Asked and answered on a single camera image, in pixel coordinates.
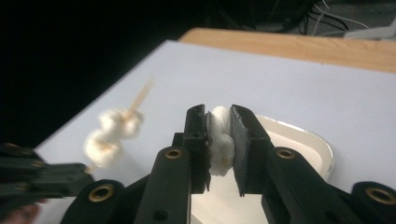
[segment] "floor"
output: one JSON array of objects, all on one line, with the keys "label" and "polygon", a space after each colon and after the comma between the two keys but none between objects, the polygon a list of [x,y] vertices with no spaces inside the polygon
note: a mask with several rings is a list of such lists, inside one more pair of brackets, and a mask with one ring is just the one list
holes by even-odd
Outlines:
[{"label": "floor", "polygon": [[[165,39],[178,39],[195,26],[218,27],[210,8],[192,1],[12,2],[0,3],[0,143],[23,147],[44,141]],[[396,17],[394,0],[326,4],[327,12],[369,27],[388,26]],[[317,6],[326,8],[322,1]],[[309,15],[288,33],[338,36],[345,26],[364,28],[329,18],[315,28],[320,15],[315,8]]]}]

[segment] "white plate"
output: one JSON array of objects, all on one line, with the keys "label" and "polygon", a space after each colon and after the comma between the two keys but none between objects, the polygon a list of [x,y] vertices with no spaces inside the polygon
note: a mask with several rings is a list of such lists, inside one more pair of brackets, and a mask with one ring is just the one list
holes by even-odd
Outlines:
[{"label": "white plate", "polygon": [[[327,180],[333,165],[332,149],[318,135],[284,122],[257,116],[276,147],[300,152],[320,176]],[[261,195],[239,197],[233,170],[224,176],[212,176],[210,191],[192,195],[191,223],[268,223],[262,210]]]}]

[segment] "white tabletop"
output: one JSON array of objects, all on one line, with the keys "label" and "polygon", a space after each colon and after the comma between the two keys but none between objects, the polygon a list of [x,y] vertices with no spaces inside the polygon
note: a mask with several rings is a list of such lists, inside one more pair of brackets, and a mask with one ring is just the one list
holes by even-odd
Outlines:
[{"label": "white tabletop", "polygon": [[[90,164],[82,146],[99,128],[97,116],[128,107],[150,77],[155,84],[140,108],[146,117],[141,133],[123,142],[120,162],[95,171],[96,179],[132,184],[150,172],[174,133],[183,131],[188,108],[236,104],[326,139],[335,159],[330,184],[350,191],[356,182],[373,180],[396,189],[394,74],[170,41],[41,144],[38,153],[48,163]],[[37,223],[59,222],[71,201],[52,200]]]}]

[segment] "dark background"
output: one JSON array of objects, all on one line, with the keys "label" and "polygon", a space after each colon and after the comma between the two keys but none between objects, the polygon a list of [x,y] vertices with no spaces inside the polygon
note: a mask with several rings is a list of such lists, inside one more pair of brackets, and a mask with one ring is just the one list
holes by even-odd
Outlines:
[{"label": "dark background", "polygon": [[[284,32],[309,35],[318,14],[310,12],[304,25],[300,18],[311,0],[280,1],[277,8],[275,2],[0,1],[0,143],[37,146],[165,39],[176,40],[193,27],[263,32],[271,19],[288,28]],[[392,22],[395,2],[328,0],[328,5],[332,13],[376,27]],[[301,6],[304,14],[296,15]],[[321,23],[318,33],[333,30]]]}]

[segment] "white food item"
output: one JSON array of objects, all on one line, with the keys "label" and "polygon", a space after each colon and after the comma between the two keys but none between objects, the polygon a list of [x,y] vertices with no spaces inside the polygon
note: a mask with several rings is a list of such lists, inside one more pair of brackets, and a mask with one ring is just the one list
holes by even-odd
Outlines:
[{"label": "white food item", "polygon": [[122,154],[120,140],[103,130],[93,131],[88,136],[84,148],[85,154],[97,167],[108,168]]},{"label": "white food item", "polygon": [[211,175],[227,175],[233,167],[233,157],[235,156],[235,144],[228,134],[219,134],[213,138],[209,147]]},{"label": "white food item", "polygon": [[209,116],[209,136],[226,133],[231,135],[231,111],[229,108],[216,106]]},{"label": "white food item", "polygon": [[211,175],[227,175],[233,167],[235,143],[231,138],[231,111],[225,106],[216,106],[209,115],[209,153]]},{"label": "white food item", "polygon": [[143,123],[143,114],[135,111],[130,118],[126,109],[110,109],[99,117],[102,129],[114,138],[133,138]]}]

